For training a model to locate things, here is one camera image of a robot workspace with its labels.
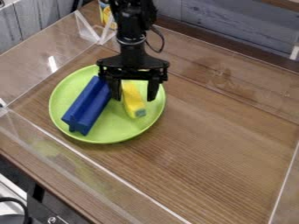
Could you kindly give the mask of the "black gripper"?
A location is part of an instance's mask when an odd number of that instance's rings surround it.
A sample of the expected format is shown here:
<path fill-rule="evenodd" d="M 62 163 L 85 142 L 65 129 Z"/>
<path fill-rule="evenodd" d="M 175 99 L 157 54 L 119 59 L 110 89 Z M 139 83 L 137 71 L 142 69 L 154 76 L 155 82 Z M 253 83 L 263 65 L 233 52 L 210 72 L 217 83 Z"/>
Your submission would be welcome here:
<path fill-rule="evenodd" d="M 155 100 L 161 83 L 169 81 L 170 62 L 150 55 L 135 58 L 119 54 L 99 59 L 97 65 L 98 75 L 107 82 L 111 96 L 118 101 L 122 100 L 122 80 L 149 81 L 147 100 L 150 102 Z"/>

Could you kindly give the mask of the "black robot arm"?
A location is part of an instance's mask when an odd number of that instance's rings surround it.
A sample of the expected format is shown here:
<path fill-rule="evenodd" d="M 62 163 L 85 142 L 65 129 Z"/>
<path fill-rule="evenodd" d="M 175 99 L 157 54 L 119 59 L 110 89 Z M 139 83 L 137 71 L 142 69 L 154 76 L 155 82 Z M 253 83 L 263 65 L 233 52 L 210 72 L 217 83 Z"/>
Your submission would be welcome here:
<path fill-rule="evenodd" d="M 117 42 L 121 54 L 99 59 L 99 77 L 107 81 L 113 98 L 122 100 L 122 81 L 147 81 L 147 100 L 158 95 L 161 84 L 169 81 L 170 62 L 146 52 L 147 32 L 154 28 L 158 9 L 154 0 L 109 0 L 117 21 Z"/>

